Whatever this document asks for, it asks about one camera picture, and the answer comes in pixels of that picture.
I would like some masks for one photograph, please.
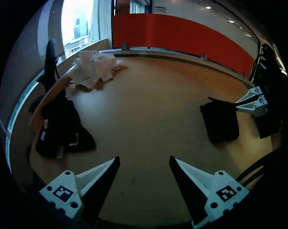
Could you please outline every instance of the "white wall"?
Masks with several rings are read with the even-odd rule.
[[[190,0],[153,0],[152,12],[154,7],[165,7],[166,14],[185,18],[205,25],[219,33],[227,36],[253,58],[256,58],[258,48],[251,39],[245,36],[245,33],[233,23],[228,22],[228,19],[215,13],[212,9],[206,9],[204,6],[196,4]]]

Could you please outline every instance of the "wooden table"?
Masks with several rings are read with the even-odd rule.
[[[237,177],[272,151],[270,138],[259,139],[246,113],[237,112],[237,140],[215,146],[208,139],[200,105],[208,102],[208,96],[237,101],[247,91],[240,81],[179,61],[119,59],[127,69],[98,89],[88,91],[73,84],[66,88],[97,149],[50,160],[33,147],[30,156],[34,171],[45,183],[64,170],[77,174],[120,156],[121,166],[100,218],[138,226],[189,221],[169,167],[170,155],[212,174],[223,169]]]

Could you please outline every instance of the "red wall panel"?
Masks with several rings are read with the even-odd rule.
[[[254,59],[239,45],[202,24],[161,14],[128,14],[113,17],[113,43],[119,48],[148,46],[203,56],[249,77]]]

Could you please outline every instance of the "black cloth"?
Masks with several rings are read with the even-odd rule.
[[[234,103],[210,98],[200,106],[209,140],[212,143],[233,141],[239,137],[239,126]]]
[[[64,146],[63,152],[95,148],[93,137],[82,126],[74,103],[66,99],[64,90],[42,108],[41,114],[48,119],[47,128],[42,127],[36,144],[36,150],[42,156],[56,157],[61,146]]]

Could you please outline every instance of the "crumpled towel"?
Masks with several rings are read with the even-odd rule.
[[[74,66],[67,75],[75,85],[81,84],[89,89],[92,89],[100,79],[103,82],[112,79],[114,70],[122,66],[122,61],[110,53],[81,51],[79,57],[74,60]]]

